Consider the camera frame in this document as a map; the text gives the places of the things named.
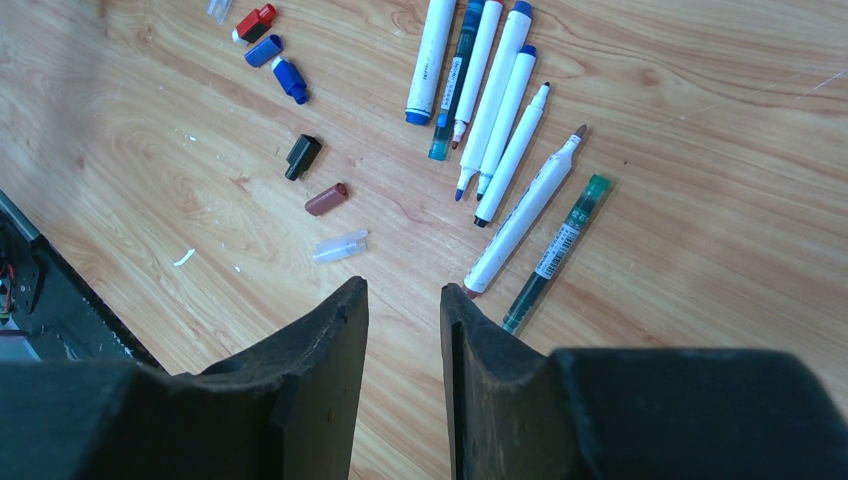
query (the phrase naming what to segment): blue marker cap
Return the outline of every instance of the blue marker cap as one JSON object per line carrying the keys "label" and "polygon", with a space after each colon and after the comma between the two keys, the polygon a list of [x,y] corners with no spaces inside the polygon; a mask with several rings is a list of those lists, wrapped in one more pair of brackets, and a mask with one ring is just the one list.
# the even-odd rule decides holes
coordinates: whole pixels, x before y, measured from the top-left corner
{"label": "blue marker cap", "polygon": [[406,121],[407,123],[411,123],[413,125],[427,125],[428,123],[430,123],[430,115],[424,115],[422,113],[407,110]]}
{"label": "blue marker cap", "polygon": [[530,17],[531,20],[533,19],[533,5],[530,5],[527,2],[522,2],[520,0],[518,2],[515,2],[515,6],[512,7],[512,11],[521,12],[524,15]]}
{"label": "blue marker cap", "polygon": [[526,53],[527,55],[533,55],[535,57],[536,47],[534,47],[533,45],[524,45],[523,47],[521,47],[521,50],[519,50],[518,53]]}
{"label": "blue marker cap", "polygon": [[251,67],[259,68],[268,60],[274,58],[274,55],[283,51],[283,41],[278,35],[269,35],[268,38],[259,42],[255,47],[251,48],[244,54],[244,59],[247,60]]}
{"label": "blue marker cap", "polygon": [[286,95],[293,97],[298,105],[303,105],[309,100],[309,96],[306,94],[306,81],[303,80],[300,72],[297,71],[297,67],[292,63],[283,57],[277,57],[271,64],[271,70]]}

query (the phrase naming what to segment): green pen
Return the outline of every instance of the green pen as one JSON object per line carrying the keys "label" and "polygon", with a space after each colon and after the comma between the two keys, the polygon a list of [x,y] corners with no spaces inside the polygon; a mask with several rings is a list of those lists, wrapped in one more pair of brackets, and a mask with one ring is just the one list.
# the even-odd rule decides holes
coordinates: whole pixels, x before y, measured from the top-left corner
{"label": "green pen", "polygon": [[580,232],[583,231],[583,226],[589,220],[592,210],[604,198],[609,185],[609,180],[600,175],[592,175],[592,178],[589,179],[589,184],[586,185],[583,194],[574,204],[571,213],[565,219],[565,223],[562,224],[545,254],[542,255],[542,259],[539,260],[539,264],[536,265],[536,270],[527,279],[527,283],[524,284],[518,298],[509,307],[509,312],[503,320],[504,330],[509,333],[515,333],[518,330],[521,322],[527,317],[527,314],[542,295],[545,286],[559,269],[562,260],[568,255],[571,246],[580,236]]}

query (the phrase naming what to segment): tabletop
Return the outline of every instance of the tabletop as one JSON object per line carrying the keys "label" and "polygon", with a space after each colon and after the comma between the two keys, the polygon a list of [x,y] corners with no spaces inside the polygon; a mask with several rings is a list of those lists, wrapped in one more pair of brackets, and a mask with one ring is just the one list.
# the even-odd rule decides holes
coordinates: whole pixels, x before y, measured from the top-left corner
{"label": "tabletop", "polygon": [[[848,4],[535,2],[522,105],[552,90],[485,229],[476,201],[453,198],[461,147],[429,160],[432,124],[404,121],[425,0],[276,4],[302,106],[231,40],[259,6],[236,0],[222,26],[204,0],[9,0],[0,16],[0,188],[169,372],[248,347],[361,275],[371,323],[351,475],[445,478],[440,288],[585,123],[573,171],[481,309],[503,317],[602,174],[613,187],[522,340],[546,354],[788,350],[848,407]],[[300,134],[324,148],[291,182]],[[309,215],[336,182],[351,198]],[[312,262],[318,242],[363,228],[366,253]]]}

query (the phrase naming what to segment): white marker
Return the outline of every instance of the white marker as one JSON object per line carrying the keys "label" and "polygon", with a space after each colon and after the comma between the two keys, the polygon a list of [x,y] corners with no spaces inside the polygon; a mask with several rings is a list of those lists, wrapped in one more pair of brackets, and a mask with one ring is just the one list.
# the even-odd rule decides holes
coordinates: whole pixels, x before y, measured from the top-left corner
{"label": "white marker", "polygon": [[498,110],[495,126],[492,127],[492,136],[489,138],[489,145],[486,146],[486,154],[483,155],[483,163],[480,165],[480,178],[477,180],[477,201],[483,198],[486,189],[489,188],[489,183],[492,181],[492,176],[498,168],[506,141],[509,139],[509,132],[512,130],[512,124],[515,123],[515,116],[518,115],[518,107],[524,100],[524,91],[527,90],[527,82],[530,81],[530,74],[533,73],[535,65],[536,47],[524,45],[515,58],[515,66],[509,76],[509,83],[506,84],[504,99],[501,102],[501,108]]}
{"label": "white marker", "polygon": [[536,178],[527,187],[521,200],[509,214],[500,230],[489,242],[489,246],[483,251],[483,255],[477,263],[471,267],[471,271],[465,277],[465,292],[471,298],[486,291],[489,283],[503,267],[506,259],[515,250],[518,242],[527,233],[530,225],[539,216],[545,204],[548,203],[556,189],[565,180],[565,176],[571,171],[571,155],[580,145],[583,134],[586,133],[586,125],[581,126],[574,132],[563,147],[550,157],[542,165]]}
{"label": "white marker", "polygon": [[492,183],[489,184],[489,189],[483,197],[483,201],[477,206],[477,212],[474,213],[474,225],[485,227],[495,217],[495,212],[498,211],[498,206],[503,199],[506,189],[509,187],[509,182],[512,180],[512,175],[521,163],[521,157],[524,156],[524,151],[527,150],[527,145],[530,144],[530,139],[533,137],[533,132],[536,131],[536,126],[539,125],[539,120],[542,118],[542,113],[545,110],[545,102],[548,100],[548,92],[551,90],[550,84],[545,83],[539,88],[539,93],[533,97],[530,105],[524,109],[524,115],[515,127],[515,133],[509,140],[509,145],[504,151],[503,158],[498,164],[498,169],[495,171],[495,176],[492,177]]}
{"label": "white marker", "polygon": [[515,3],[515,7],[506,17],[498,51],[495,52],[495,59],[492,60],[492,68],[489,70],[489,77],[486,78],[486,88],[483,89],[480,107],[474,117],[474,128],[471,129],[468,144],[459,162],[461,170],[459,181],[456,183],[456,201],[462,198],[471,177],[480,170],[483,154],[486,153],[486,146],[489,144],[489,137],[492,135],[492,128],[495,126],[495,119],[506,92],[506,84],[515,65],[515,58],[524,46],[532,21],[533,7],[520,0]]}
{"label": "white marker", "polygon": [[439,86],[442,59],[448,44],[451,21],[456,0],[430,0],[421,45],[418,47],[418,62],[406,100],[406,121],[415,125],[430,123],[433,100]]}
{"label": "white marker", "polygon": [[454,149],[462,141],[465,128],[471,122],[474,104],[477,103],[477,94],[480,93],[480,83],[483,81],[483,73],[486,72],[486,64],[489,63],[489,53],[492,51],[492,42],[498,30],[498,23],[501,21],[502,11],[501,0],[486,0],[483,5],[477,38],[474,40],[474,49],[471,50],[471,60],[468,61],[468,73],[465,74],[465,84],[462,86],[459,104],[456,107],[451,139],[453,142],[451,146]]}

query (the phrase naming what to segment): barcode label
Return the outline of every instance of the barcode label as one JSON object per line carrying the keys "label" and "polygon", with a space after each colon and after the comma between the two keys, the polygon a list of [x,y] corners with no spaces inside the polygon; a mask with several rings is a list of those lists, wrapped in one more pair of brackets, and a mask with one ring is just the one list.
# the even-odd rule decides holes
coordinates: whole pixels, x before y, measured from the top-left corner
{"label": "barcode label", "polygon": [[548,250],[542,256],[542,259],[539,260],[539,264],[536,265],[536,274],[550,280],[554,276],[554,273],[556,273],[559,263],[562,262],[571,245],[577,240],[578,235],[580,235],[580,230],[569,225],[563,225],[559,229],[559,232],[557,232],[557,236],[554,237],[554,241],[551,242]]}
{"label": "barcode label", "polygon": [[451,71],[448,73],[448,82],[445,86],[445,94],[442,96],[442,110],[450,109],[450,102],[456,90],[456,78],[459,77],[459,67],[462,65],[462,57],[454,57]]}

